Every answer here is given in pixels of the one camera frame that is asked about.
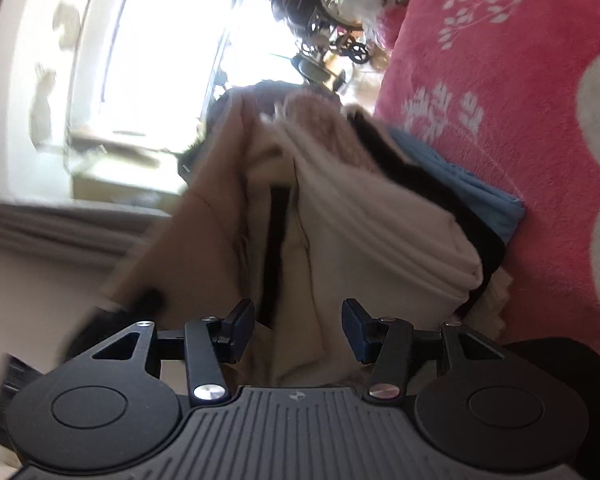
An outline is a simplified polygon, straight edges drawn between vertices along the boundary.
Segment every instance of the black strap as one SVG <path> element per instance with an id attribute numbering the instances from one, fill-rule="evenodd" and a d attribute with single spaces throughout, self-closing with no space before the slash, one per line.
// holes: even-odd
<path id="1" fill-rule="evenodd" d="M 280 273 L 282 271 L 280 251 L 286 234 L 286 210 L 290 194 L 291 188 L 289 187 L 271 186 L 269 231 L 267 232 L 267 248 L 262 275 L 262 298 L 258 311 L 258 322 L 269 328 L 272 328 L 280 293 Z"/>
<path id="2" fill-rule="evenodd" d="M 491 275 L 500 267 L 506 250 L 504 242 L 451 188 L 437 181 L 419 166 L 406 164 L 384 142 L 362 113 L 357 112 L 349 116 L 349 123 L 384 176 L 453 214 L 464 235 L 478 251 L 482 262 L 483 280 L 478 288 L 469 293 L 469 299 L 456 310 L 456 315 L 463 318 L 486 290 Z"/>

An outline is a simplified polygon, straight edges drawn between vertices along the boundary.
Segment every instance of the grey curtain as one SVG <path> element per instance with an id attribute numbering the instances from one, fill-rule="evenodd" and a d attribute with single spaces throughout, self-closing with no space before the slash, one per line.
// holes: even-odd
<path id="1" fill-rule="evenodd" d="M 0 245 L 75 264 L 113 267 L 167 213 L 115 204 L 0 196 Z"/>

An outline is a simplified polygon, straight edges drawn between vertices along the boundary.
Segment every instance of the ribbed rubber surface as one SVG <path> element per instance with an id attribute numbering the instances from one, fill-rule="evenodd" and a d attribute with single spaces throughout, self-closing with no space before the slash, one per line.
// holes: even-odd
<path id="1" fill-rule="evenodd" d="M 403 412 L 369 405 L 349 388 L 301 391 L 245 388 L 227 406 L 195 411 L 180 436 L 158 455 L 125 471 L 96 478 L 485 480 L 506 477 L 449 459 L 421 439 Z M 29 467 L 15 478 L 64 477 Z M 579 477 L 560 466 L 515 478 Z"/>

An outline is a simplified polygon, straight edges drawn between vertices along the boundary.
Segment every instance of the window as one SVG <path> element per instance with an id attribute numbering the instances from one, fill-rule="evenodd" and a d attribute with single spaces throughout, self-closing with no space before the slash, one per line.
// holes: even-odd
<path id="1" fill-rule="evenodd" d="M 190 142 L 234 1 L 124 1 L 100 106 L 113 132 Z"/>
<path id="2" fill-rule="evenodd" d="M 291 65 L 298 53 L 296 37 L 283 22 L 276 22 L 267 0 L 244 0 L 230 46 L 222 57 L 222 69 L 232 86 L 248 86 L 265 79 L 302 84 Z"/>

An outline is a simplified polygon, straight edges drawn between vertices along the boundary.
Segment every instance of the pink blanket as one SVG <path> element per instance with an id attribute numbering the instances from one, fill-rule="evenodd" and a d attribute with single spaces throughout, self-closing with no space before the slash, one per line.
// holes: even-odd
<path id="1" fill-rule="evenodd" d="M 504 339 L 600 354 L 600 0 L 411 0 L 376 114 L 524 200 Z"/>

